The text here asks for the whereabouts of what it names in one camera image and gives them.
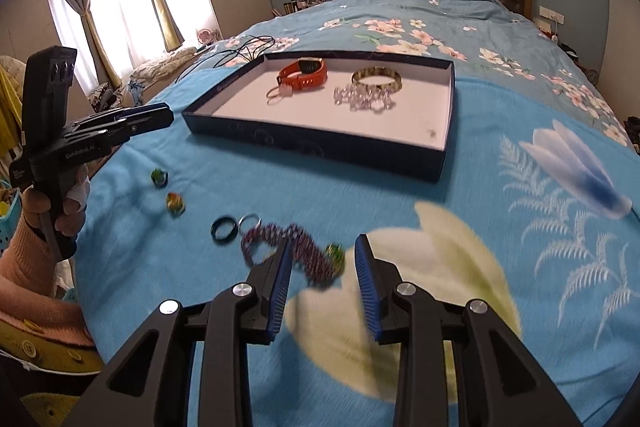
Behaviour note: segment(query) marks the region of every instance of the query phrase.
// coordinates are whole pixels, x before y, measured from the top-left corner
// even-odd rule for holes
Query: blue bedspread
[[[500,15],[491,0],[474,0],[478,5],[466,9],[478,13],[486,6],[504,16],[503,22],[489,24],[467,13],[462,26],[484,32],[485,41],[499,40],[504,49],[495,49],[512,58],[510,69],[521,69],[516,60],[535,80],[497,71],[487,78],[491,82],[465,76],[489,63],[473,58],[479,54],[474,30],[447,29],[444,21],[451,25],[452,19],[435,11],[463,9],[445,8],[449,0],[420,7],[417,0],[401,0],[402,9],[363,0],[355,19],[342,7],[354,1],[316,9],[321,24],[313,12],[302,12],[248,33],[277,36],[280,48],[291,42],[285,39],[300,38],[295,43],[300,47],[308,38],[311,48],[413,50],[399,41],[415,45],[408,34],[427,30],[432,38],[444,39],[442,47],[466,55],[467,62],[456,62],[456,110],[440,181],[427,184],[193,136],[180,111],[231,69],[190,73],[157,97],[174,110],[174,124],[132,139],[92,182],[75,259],[79,301],[98,350],[108,360],[164,299],[190,305],[244,280],[248,268],[239,242],[215,245],[209,227],[223,214],[258,212],[263,222],[300,223],[322,247],[338,242],[350,249],[343,276],[326,291],[309,288],[302,273],[294,272],[281,333],[270,347],[250,347],[257,427],[391,425],[398,350],[375,346],[364,327],[353,266],[353,243],[360,233],[369,235],[377,256],[397,264],[405,280],[436,298],[489,302],[585,425],[600,427],[640,371],[640,220],[632,209],[632,202],[640,201],[640,158],[591,122],[532,100],[555,89],[540,78],[542,73],[552,78],[562,74],[558,68],[565,69],[572,76],[564,82],[572,86],[580,84],[580,75],[558,51],[549,53],[552,44],[529,23],[512,23],[516,17]],[[392,32],[385,24],[367,25],[368,17],[381,21],[381,13],[388,13],[389,25],[405,29],[401,39],[367,29],[376,25]],[[400,23],[389,22],[396,19]],[[359,28],[353,28],[355,20],[362,21]],[[427,26],[418,28],[411,20]],[[506,38],[522,32],[539,43],[540,52],[546,50],[545,58]],[[356,34],[380,44],[359,41]],[[437,44],[419,49],[442,56]],[[482,71],[490,73],[492,67]],[[505,81],[513,83],[510,89],[499,85]],[[564,99],[569,97],[550,95],[555,104]],[[170,173],[166,189],[150,181],[156,167]],[[168,190],[186,202],[186,212],[176,219],[164,207]],[[190,426],[196,425],[197,381]]]
[[[459,76],[509,87],[631,147],[624,127],[574,62],[498,0],[335,0],[257,24],[277,50],[378,50],[455,62]],[[246,35],[219,44],[233,49]],[[210,68],[218,56],[195,70]],[[230,65],[241,63],[238,57]]]

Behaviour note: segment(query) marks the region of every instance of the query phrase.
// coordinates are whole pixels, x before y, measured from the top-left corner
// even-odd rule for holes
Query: basket
[[[4,180],[0,180],[0,184],[4,188],[11,188]],[[15,233],[15,229],[18,227],[18,220],[20,219],[20,213],[22,211],[22,206],[20,204],[20,190],[15,195],[14,201],[11,204],[11,208],[9,209],[9,213],[0,217],[0,257],[4,252],[4,249],[9,246],[9,240],[13,237]]]

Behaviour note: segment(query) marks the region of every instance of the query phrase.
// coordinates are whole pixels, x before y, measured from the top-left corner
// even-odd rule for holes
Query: silver ring
[[[244,214],[244,216],[242,216],[238,220],[238,231],[239,231],[240,235],[244,235],[246,233],[246,232],[242,231],[242,223],[244,223],[245,220],[249,219],[250,217],[253,217],[254,219],[258,220],[258,222],[254,225],[254,227],[259,227],[260,226],[260,223],[262,222],[262,218],[260,216],[258,216],[258,214],[256,214],[255,212],[250,212],[249,214]]]

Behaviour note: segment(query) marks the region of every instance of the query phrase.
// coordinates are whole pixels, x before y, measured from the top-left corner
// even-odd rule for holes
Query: black ring
[[[222,225],[233,225],[231,232],[225,235],[225,237],[218,237],[218,229]],[[219,245],[226,245],[227,243],[231,243],[238,236],[238,223],[231,216],[222,216],[216,219],[211,225],[211,238],[218,243]]]

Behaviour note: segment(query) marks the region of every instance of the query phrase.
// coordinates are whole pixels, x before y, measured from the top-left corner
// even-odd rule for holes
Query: jewelry
[[[242,216],[240,219],[238,219],[238,232],[240,233],[240,235],[246,234],[246,232],[242,231],[242,224],[247,219],[251,219],[252,217],[254,219],[258,220],[258,222],[254,225],[254,227],[259,227],[260,224],[262,223],[262,218],[260,216],[258,216],[258,214],[255,214],[255,212],[250,212],[249,214],[244,214],[244,216]]]
[[[169,173],[161,169],[154,169],[151,172],[151,181],[154,182],[156,188],[165,188],[169,183]]]
[[[363,78],[369,76],[388,76],[393,82],[386,84],[365,84]],[[391,95],[402,89],[402,77],[390,68],[374,66],[356,71],[351,77],[351,84],[342,89],[334,89],[335,105],[348,103],[352,111],[371,109],[380,113],[385,109],[391,109],[396,105]]]
[[[178,217],[186,210],[187,207],[185,206],[184,200],[180,194],[177,194],[176,192],[169,192],[166,195],[166,208],[172,216]]]
[[[339,245],[329,245],[323,253],[311,236],[296,223],[291,223],[284,230],[275,223],[256,225],[247,230],[240,243],[247,265],[254,265],[251,251],[254,243],[263,242],[270,247],[276,247],[284,237],[295,241],[293,260],[302,263],[305,276],[311,283],[329,282],[344,270],[344,250]]]
[[[222,225],[231,225],[232,227],[229,233],[220,237],[218,235],[218,229]],[[219,245],[227,245],[228,243],[231,243],[231,241],[233,241],[238,236],[239,228],[240,227],[238,223],[236,223],[236,220],[233,217],[222,216],[213,222],[213,224],[211,225],[210,233],[211,233],[211,237],[216,243],[218,243]]]
[[[292,96],[294,91],[322,86],[326,76],[326,63],[322,58],[299,58],[280,70],[278,85],[267,91],[267,99]]]

